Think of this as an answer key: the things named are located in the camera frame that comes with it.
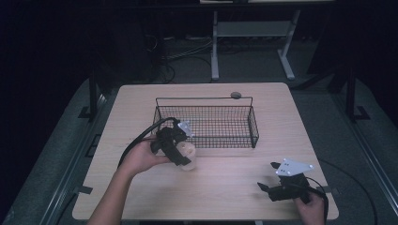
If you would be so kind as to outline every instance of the gray carpet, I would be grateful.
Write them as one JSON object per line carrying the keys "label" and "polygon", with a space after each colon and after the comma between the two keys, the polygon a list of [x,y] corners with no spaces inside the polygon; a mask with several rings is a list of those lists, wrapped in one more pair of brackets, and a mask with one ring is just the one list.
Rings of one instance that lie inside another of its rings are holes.
{"label": "gray carpet", "polygon": [[[167,46],[170,54],[184,52],[198,43],[171,41]],[[313,42],[294,42],[288,58],[297,78],[288,81],[281,63],[277,58],[276,49],[282,40],[273,42],[256,41],[232,46],[219,57],[220,80],[218,83],[263,83],[283,82],[289,86],[298,85],[313,75],[306,74],[306,68],[316,47]],[[176,74],[173,83],[208,83],[210,82],[209,52],[198,53],[195,57],[170,61]],[[377,210],[378,224],[398,224],[398,217],[393,212],[382,189],[377,183],[368,161],[362,153],[361,145],[353,134],[352,126],[356,126],[366,137],[375,150],[384,170],[393,184],[398,187],[398,172],[394,160],[398,158],[398,130],[390,119],[375,103],[370,91],[358,82],[357,103],[370,114],[371,120],[359,121],[352,125],[347,121],[339,102],[344,101],[344,93],[331,95],[326,91],[329,78],[315,84],[304,91],[292,91],[298,111],[307,129],[314,150],[319,158],[326,160],[355,177],[370,193]],[[154,83],[162,83],[162,78]],[[101,134],[106,119],[112,109],[117,94],[117,88],[106,96],[106,101],[99,109],[99,115],[94,123],[80,119],[78,115],[83,106],[88,105],[87,82],[76,92],[54,130],[52,137],[26,180],[23,189],[13,204],[8,221],[4,224],[39,224],[46,213],[52,196],[63,177],[66,168],[74,154],[85,155],[96,134]],[[71,174],[65,195],[60,198],[60,207],[54,211],[54,219],[49,224],[84,224],[72,218],[71,211],[76,198],[72,199],[73,190],[79,187],[91,162],[90,157],[82,157],[76,162]],[[322,170],[333,189],[333,195],[340,211],[340,216],[329,224],[374,224],[374,213],[366,193],[350,176],[321,161]],[[137,222],[123,221],[123,224]],[[301,224],[299,221],[266,221],[265,224]]]}

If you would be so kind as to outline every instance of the wire basket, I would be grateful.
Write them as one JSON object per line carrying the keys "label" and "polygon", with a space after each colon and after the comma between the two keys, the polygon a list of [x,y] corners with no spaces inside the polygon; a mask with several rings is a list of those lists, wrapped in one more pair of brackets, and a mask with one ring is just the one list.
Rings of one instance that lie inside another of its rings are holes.
{"label": "wire basket", "polygon": [[[237,104],[243,100],[245,105]],[[233,104],[224,105],[227,101]],[[154,123],[167,117],[190,121],[193,137],[187,142],[198,148],[254,148],[259,139],[252,97],[158,97],[156,104]],[[153,133],[172,126],[165,122]]]}

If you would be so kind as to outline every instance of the human hand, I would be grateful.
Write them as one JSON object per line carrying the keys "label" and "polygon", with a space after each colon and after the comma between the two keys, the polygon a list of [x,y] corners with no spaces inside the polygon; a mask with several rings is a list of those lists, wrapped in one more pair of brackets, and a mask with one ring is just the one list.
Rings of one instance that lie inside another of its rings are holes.
{"label": "human hand", "polygon": [[324,225],[324,200],[315,193],[309,192],[310,202],[305,204],[301,198],[296,198],[296,204],[302,222],[305,225]]}
{"label": "human hand", "polygon": [[147,171],[155,165],[166,162],[170,162],[168,157],[158,157],[152,153],[150,141],[142,141],[126,154],[118,170],[127,173],[129,177],[133,177],[137,173]]}

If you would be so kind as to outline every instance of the human arm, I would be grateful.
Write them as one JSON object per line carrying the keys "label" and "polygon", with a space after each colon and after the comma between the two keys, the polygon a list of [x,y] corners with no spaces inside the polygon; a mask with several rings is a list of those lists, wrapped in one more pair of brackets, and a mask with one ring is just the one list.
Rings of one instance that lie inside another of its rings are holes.
{"label": "human arm", "polygon": [[294,199],[302,222],[305,225],[325,225],[324,200],[315,193],[308,192],[310,202],[305,204],[301,198]]}
{"label": "human arm", "polygon": [[151,152],[149,141],[135,145],[114,173],[88,224],[119,224],[134,176],[166,162],[170,162],[167,157],[157,157]]}

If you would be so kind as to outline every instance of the dark background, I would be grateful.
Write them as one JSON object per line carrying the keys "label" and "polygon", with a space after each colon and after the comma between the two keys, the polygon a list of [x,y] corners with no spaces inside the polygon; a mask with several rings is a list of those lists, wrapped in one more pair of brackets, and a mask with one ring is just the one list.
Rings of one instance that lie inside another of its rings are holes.
{"label": "dark background", "polygon": [[[398,17],[394,2],[337,1],[328,22],[327,18],[313,20],[323,11],[303,10],[295,39],[319,39],[311,73],[344,65],[335,76],[343,80],[353,71],[398,125]],[[96,74],[105,93],[124,83],[150,83],[157,76],[154,68],[161,43],[158,52],[148,54],[143,32],[177,38],[211,34],[211,27],[206,25],[211,23],[211,11],[169,12],[161,20],[157,14],[147,13],[144,22],[139,22],[137,12],[115,9],[116,3],[87,9],[101,3],[2,1],[0,219],[12,205],[69,100],[91,73]],[[263,16],[251,13],[254,18]]]}

